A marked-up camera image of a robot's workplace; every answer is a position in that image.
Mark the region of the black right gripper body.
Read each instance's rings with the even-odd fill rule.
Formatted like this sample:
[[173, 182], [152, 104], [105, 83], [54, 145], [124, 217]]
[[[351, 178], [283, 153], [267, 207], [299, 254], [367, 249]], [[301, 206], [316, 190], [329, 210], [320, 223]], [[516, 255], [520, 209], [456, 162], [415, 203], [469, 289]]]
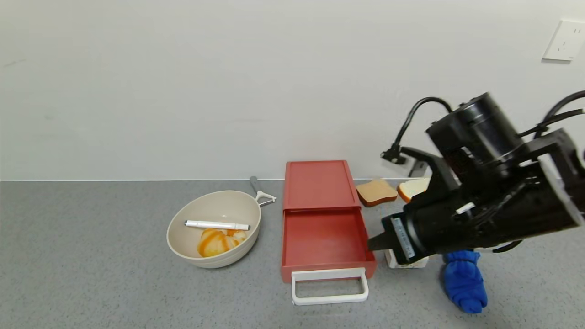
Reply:
[[471, 234], [457, 210], [472, 201], [462, 194], [414, 196], [401, 212], [383, 218], [384, 248], [392, 249], [401, 265], [467, 250]]

